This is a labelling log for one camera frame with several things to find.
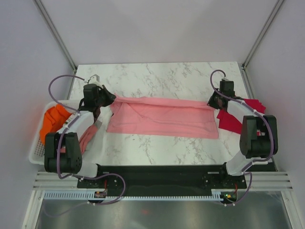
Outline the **light pink t-shirt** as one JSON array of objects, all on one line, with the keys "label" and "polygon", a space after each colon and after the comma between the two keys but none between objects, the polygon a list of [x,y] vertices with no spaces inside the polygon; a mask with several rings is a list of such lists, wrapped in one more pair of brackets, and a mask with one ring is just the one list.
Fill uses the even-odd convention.
[{"label": "light pink t-shirt", "polygon": [[217,139],[214,110],[206,102],[117,97],[111,104],[107,132]]}]

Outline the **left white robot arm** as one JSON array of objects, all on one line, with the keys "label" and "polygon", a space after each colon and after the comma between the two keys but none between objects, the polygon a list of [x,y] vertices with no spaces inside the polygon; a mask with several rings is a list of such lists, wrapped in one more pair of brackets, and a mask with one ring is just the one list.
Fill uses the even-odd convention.
[{"label": "left white robot arm", "polygon": [[104,85],[89,83],[83,87],[83,98],[78,109],[70,107],[74,113],[64,121],[60,129],[45,136],[44,168],[56,173],[60,179],[69,176],[87,179],[93,187],[101,187],[105,177],[98,172],[99,165],[83,160],[83,153],[95,136],[101,122],[98,117],[102,107],[111,105],[116,96]]}]

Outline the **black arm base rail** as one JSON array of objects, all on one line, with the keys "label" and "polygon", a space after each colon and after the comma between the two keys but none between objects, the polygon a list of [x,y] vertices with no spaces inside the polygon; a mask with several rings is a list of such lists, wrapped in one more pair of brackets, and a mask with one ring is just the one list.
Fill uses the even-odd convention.
[{"label": "black arm base rail", "polygon": [[107,189],[112,196],[207,196],[212,189],[247,187],[244,176],[221,178],[221,165],[99,166],[98,180],[78,181],[78,188]]}]

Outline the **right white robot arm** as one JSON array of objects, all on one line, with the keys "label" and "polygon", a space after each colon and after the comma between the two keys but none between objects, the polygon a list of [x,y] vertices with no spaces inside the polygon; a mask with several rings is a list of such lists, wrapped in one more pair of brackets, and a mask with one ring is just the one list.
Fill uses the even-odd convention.
[{"label": "right white robot arm", "polygon": [[273,115],[264,115],[245,99],[236,97],[234,82],[225,79],[215,88],[208,105],[219,110],[219,128],[228,124],[229,131],[240,134],[239,151],[222,165],[218,176],[219,184],[228,188],[235,183],[235,176],[243,175],[254,165],[267,165],[277,153],[277,121]]}]

